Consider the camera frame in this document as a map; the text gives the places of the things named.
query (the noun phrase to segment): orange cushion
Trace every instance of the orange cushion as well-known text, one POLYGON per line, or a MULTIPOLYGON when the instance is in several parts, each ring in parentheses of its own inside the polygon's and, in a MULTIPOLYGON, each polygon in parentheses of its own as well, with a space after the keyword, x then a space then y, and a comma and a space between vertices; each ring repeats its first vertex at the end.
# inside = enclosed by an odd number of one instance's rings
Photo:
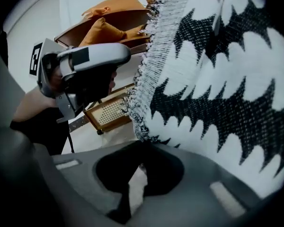
POLYGON ((125 32, 105 22, 105 18, 99 18, 90 28, 79 47, 100 44, 113 43, 125 38, 125 32))
POLYGON ((139 36, 145 36, 145 33, 139 33, 140 30, 142 30, 144 28, 144 25, 140 25, 136 28, 132 28, 130 30, 127 30, 125 39, 130 39, 133 37, 139 37, 139 36))
POLYGON ((86 10, 82 15, 84 15, 85 18, 91 18, 95 15, 104 15, 108 12, 141 9, 145 9, 145 7, 138 0, 105 0, 86 10))

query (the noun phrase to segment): black cable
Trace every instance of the black cable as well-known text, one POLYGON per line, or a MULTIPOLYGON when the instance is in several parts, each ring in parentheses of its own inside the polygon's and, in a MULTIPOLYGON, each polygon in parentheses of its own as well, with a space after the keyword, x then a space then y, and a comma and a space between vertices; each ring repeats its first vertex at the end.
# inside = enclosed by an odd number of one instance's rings
POLYGON ((71 152, 72 153, 75 153, 75 151, 74 151, 74 147, 73 147, 73 145, 72 145, 72 140, 71 140, 71 134, 70 133, 68 133, 68 140, 70 141, 70 145, 71 145, 71 152))

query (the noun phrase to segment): gray plastic surface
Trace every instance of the gray plastic surface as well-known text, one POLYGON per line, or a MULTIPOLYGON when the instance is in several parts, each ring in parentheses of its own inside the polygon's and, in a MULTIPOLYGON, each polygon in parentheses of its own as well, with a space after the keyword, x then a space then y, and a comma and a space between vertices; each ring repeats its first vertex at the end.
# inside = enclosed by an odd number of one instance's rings
MULTIPOLYGON (((115 208, 117 193, 109 193, 94 175, 94 165, 98 159, 113 153, 131 142, 101 148, 89 152, 54 156, 56 164, 78 160, 81 165, 63 169, 61 173, 76 192, 97 209, 106 212, 115 208)), ((225 183, 228 189, 236 189, 234 197, 249 208, 260 199, 244 183, 226 172, 213 161, 187 151, 165 145, 156 147, 178 157, 185 173, 182 181, 168 194, 148 196, 142 206, 127 222, 131 227, 190 227, 227 226, 232 218, 227 214, 209 188, 216 181, 225 183)))
POLYGON ((60 208, 65 226, 122 226, 105 217, 74 191, 68 181, 56 169, 53 159, 49 156, 45 146, 36 145, 35 148, 35 159, 39 163, 43 178, 60 208))
MULTIPOLYGON (((48 155, 46 147, 42 148, 48 155)), ((33 157, 35 153, 36 149, 26 135, 11 128, 0 128, 2 226, 18 223, 21 226, 46 226, 49 222, 52 226, 63 224, 60 208, 33 157)))
POLYGON ((131 51, 126 45, 120 43, 104 43, 92 44, 63 51, 57 55, 57 58, 61 58, 70 53, 83 51, 86 49, 88 51, 88 60, 74 65, 75 71, 84 71, 106 64, 122 65, 124 63, 127 63, 131 57, 131 51))

